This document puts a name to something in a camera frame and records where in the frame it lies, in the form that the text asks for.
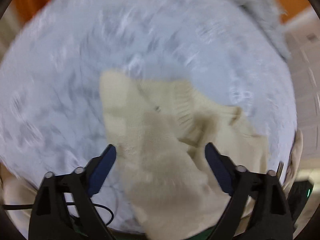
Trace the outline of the cream knit cardigan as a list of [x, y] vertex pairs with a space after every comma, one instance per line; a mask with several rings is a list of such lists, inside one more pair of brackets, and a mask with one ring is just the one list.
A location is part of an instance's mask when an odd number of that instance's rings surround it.
[[240, 107], [209, 100], [187, 80], [138, 80], [109, 70], [100, 98], [123, 190], [149, 239], [187, 239], [219, 220], [229, 198], [206, 161], [207, 143], [236, 165], [267, 170], [267, 137]]

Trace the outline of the beige folded cloth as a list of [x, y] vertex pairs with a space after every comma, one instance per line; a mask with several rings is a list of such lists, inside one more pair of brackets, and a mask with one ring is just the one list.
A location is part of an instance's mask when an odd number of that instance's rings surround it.
[[300, 129], [297, 129], [295, 134], [295, 140], [290, 152], [290, 158], [286, 170], [286, 177], [283, 183], [283, 191], [285, 196], [289, 195], [291, 187], [297, 176], [300, 159], [303, 152], [303, 133]]

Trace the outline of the green cloth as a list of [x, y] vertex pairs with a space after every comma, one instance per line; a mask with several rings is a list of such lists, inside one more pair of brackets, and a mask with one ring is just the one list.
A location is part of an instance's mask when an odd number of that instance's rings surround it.
[[215, 226], [208, 228], [203, 232], [188, 238], [187, 240], [206, 240], [214, 229], [215, 229]]

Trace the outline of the blue butterfly bed sheet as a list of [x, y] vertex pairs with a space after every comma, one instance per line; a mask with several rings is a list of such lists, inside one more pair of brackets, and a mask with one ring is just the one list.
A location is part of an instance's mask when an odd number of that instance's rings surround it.
[[268, 168], [288, 164], [297, 128], [284, 60], [232, 0], [53, 0], [1, 62], [1, 197], [31, 204], [43, 175], [72, 172], [107, 146], [100, 74], [187, 79], [239, 106], [268, 137]]

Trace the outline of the white wardrobe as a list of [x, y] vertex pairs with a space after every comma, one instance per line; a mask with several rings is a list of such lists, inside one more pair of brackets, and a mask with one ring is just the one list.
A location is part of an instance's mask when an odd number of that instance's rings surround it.
[[291, 53], [288, 67], [295, 90], [297, 123], [303, 132], [303, 158], [319, 157], [319, 17], [306, 8], [285, 25]]

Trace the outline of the grey blue duvet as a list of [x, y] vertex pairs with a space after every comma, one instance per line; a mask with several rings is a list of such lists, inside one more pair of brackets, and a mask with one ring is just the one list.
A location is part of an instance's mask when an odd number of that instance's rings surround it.
[[288, 60], [291, 56], [280, 22], [281, 9], [276, 0], [232, 0], [256, 21], [279, 55]]

